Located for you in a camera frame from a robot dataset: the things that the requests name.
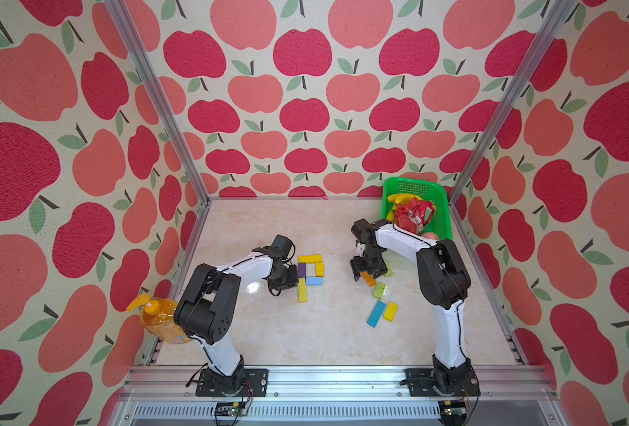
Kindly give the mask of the purple block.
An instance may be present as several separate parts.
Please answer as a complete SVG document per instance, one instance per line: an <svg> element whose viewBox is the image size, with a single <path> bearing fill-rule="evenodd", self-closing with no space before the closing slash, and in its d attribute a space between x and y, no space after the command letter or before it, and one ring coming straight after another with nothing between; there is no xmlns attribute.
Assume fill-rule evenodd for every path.
<svg viewBox="0 0 629 426"><path fill-rule="evenodd" d="M304 263L298 264L298 277L305 278L307 277L307 265Z"/></svg>

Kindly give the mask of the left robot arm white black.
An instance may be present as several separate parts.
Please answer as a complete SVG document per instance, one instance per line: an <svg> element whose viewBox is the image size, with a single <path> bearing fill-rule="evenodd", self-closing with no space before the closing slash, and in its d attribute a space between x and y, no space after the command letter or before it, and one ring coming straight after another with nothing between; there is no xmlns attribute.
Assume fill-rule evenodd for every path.
<svg viewBox="0 0 629 426"><path fill-rule="evenodd" d="M241 390L245 363L229 335L239 290L243 284L265 280L269 293L280 296L298 286L298 267L292 262L295 252L290 241L274 242L223 266L195 268L173 320L187 337L201 344L208 358L204 382L225 393Z"/></svg>

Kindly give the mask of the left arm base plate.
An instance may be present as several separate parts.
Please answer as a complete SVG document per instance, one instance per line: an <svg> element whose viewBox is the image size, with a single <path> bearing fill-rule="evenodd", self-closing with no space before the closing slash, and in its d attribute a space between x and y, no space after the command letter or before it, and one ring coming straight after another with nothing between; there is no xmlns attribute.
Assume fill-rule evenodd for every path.
<svg viewBox="0 0 629 426"><path fill-rule="evenodd" d="M232 376L223 376L211 369L202 372L195 395L206 398L266 396L269 370L266 368L238 369Z"/></svg>

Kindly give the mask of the short yellow block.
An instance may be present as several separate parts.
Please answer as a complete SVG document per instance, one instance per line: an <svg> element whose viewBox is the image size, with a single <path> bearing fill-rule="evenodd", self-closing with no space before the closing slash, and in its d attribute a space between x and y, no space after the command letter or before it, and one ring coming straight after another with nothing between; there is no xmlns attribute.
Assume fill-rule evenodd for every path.
<svg viewBox="0 0 629 426"><path fill-rule="evenodd" d="M323 262L317 262L315 264L315 276L320 278L325 276L325 267Z"/></svg>

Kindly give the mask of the yellow-green long block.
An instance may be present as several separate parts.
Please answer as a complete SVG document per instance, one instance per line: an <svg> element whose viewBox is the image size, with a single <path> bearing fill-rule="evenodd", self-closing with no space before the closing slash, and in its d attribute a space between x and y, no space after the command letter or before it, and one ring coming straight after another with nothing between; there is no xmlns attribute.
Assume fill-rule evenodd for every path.
<svg viewBox="0 0 629 426"><path fill-rule="evenodd" d="M298 301L302 304L307 302L307 280L305 278L298 280Z"/></svg>

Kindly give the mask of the long yellow block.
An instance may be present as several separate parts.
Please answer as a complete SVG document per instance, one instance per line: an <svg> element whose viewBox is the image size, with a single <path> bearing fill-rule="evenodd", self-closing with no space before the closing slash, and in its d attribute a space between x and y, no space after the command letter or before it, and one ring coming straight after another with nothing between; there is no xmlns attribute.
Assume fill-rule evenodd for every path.
<svg viewBox="0 0 629 426"><path fill-rule="evenodd" d="M302 264L317 264L323 261L322 255L303 255L298 257L298 262Z"/></svg>

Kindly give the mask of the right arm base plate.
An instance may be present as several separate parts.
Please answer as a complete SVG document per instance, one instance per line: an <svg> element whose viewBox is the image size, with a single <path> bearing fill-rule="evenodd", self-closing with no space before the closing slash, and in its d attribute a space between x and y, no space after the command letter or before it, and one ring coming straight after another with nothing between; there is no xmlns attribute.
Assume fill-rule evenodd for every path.
<svg viewBox="0 0 629 426"><path fill-rule="evenodd" d="M454 372L440 368L408 368L399 382L411 397L470 398L479 397L479 379L473 369Z"/></svg>

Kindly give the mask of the orange block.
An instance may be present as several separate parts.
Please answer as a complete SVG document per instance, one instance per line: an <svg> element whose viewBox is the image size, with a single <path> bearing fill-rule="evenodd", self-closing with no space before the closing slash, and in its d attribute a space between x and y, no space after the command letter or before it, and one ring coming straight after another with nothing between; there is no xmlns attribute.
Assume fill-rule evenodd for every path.
<svg viewBox="0 0 629 426"><path fill-rule="evenodd" d="M360 273L360 277L362 277L364 282L366 282L370 288L376 286L376 279L372 275L370 275L370 274L368 274L366 272L361 272Z"/></svg>

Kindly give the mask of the light blue block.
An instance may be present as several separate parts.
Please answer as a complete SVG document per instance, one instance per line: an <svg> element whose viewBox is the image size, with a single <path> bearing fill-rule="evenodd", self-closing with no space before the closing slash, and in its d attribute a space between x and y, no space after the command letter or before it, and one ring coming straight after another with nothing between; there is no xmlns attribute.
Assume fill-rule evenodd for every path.
<svg viewBox="0 0 629 426"><path fill-rule="evenodd" d="M306 277L305 284L307 284L307 286L322 286L323 277Z"/></svg>

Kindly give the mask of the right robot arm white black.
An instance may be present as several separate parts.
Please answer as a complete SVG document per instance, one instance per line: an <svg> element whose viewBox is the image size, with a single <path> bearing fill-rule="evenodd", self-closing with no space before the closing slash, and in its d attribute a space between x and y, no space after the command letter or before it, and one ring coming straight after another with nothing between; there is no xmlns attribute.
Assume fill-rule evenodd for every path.
<svg viewBox="0 0 629 426"><path fill-rule="evenodd" d="M419 289L433 308L432 367L406 369L401 385L413 397L479 397L479 378L466 355L463 321L471 279L454 242L426 239L385 219L369 223L362 218L351 232L358 250L350 261L355 280L362 273L373 278L386 274L383 253L391 250L415 263Z"/></svg>

